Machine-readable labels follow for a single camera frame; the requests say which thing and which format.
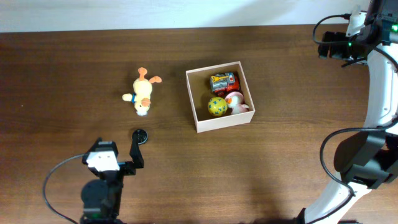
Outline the pink cardboard box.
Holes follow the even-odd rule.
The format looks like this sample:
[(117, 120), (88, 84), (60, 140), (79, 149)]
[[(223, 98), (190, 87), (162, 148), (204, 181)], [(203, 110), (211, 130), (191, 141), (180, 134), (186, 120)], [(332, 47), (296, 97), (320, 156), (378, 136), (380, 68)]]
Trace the pink cardboard box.
[[(214, 117), (208, 111), (208, 102), (214, 97), (210, 90), (210, 77), (217, 73), (233, 72), (239, 78), (240, 90), (248, 111), (232, 115), (228, 111), (221, 117)], [(250, 123), (255, 113), (254, 103), (246, 81), (241, 62), (224, 63), (186, 71), (187, 90), (198, 133)]]

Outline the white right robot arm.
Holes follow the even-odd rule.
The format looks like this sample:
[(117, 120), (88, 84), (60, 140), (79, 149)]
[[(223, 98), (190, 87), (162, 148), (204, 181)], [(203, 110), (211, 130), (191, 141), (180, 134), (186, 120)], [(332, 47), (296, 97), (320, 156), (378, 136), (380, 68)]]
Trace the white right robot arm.
[(397, 1), (372, 0), (367, 11), (342, 18), (346, 32), (326, 32), (315, 43), (321, 58), (368, 66), (367, 115), (362, 128), (323, 140), (320, 163), (331, 181), (295, 223), (341, 223), (361, 197), (397, 178)]

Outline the red silver toy truck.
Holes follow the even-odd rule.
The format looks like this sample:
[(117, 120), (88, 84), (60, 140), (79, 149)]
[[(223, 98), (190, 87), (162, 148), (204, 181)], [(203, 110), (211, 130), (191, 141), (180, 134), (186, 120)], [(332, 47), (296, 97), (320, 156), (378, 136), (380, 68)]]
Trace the red silver toy truck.
[(211, 91), (216, 96), (225, 96), (232, 91), (239, 91), (239, 78), (233, 72), (219, 73), (210, 77)]

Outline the yellow plush duck toy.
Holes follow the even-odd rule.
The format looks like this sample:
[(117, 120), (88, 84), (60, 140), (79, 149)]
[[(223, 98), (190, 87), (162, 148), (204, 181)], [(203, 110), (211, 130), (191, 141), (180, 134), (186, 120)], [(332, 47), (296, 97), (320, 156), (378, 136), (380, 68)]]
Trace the yellow plush duck toy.
[(147, 69), (144, 67), (138, 70), (139, 78), (137, 78), (133, 83), (134, 93), (123, 94), (123, 101), (129, 101), (134, 105), (136, 113), (139, 116), (146, 116), (151, 105), (151, 94), (153, 90), (154, 83), (161, 83), (162, 79), (159, 76), (154, 76), (147, 79), (145, 75), (147, 74)]

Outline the yellow round toy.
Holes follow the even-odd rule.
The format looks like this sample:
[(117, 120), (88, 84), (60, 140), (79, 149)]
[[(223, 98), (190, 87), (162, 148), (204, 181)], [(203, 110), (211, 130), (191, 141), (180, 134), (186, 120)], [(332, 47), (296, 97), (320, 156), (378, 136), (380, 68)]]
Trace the yellow round toy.
[(208, 111), (212, 116), (223, 116), (228, 110), (227, 102), (222, 97), (213, 97), (208, 102)]

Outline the pink white duck figure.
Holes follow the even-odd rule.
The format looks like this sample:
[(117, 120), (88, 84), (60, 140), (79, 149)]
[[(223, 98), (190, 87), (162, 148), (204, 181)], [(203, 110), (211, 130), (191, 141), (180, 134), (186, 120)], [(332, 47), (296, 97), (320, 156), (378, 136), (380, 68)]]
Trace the pink white duck figure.
[(228, 108), (232, 109), (232, 115), (249, 111), (249, 106), (244, 103), (244, 95), (238, 91), (233, 91), (226, 95), (225, 100)]

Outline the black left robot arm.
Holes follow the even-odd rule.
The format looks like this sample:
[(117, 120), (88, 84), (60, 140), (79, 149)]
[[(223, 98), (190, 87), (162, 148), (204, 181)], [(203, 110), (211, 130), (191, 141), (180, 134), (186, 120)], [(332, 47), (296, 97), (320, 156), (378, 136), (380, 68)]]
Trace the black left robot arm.
[(131, 161), (117, 161), (118, 148), (113, 141), (101, 138), (83, 156), (82, 163), (97, 176), (81, 190), (83, 215), (80, 223), (122, 223), (119, 216), (123, 181), (125, 176), (135, 175), (137, 169), (144, 167), (139, 146), (145, 144), (146, 137), (132, 137)]

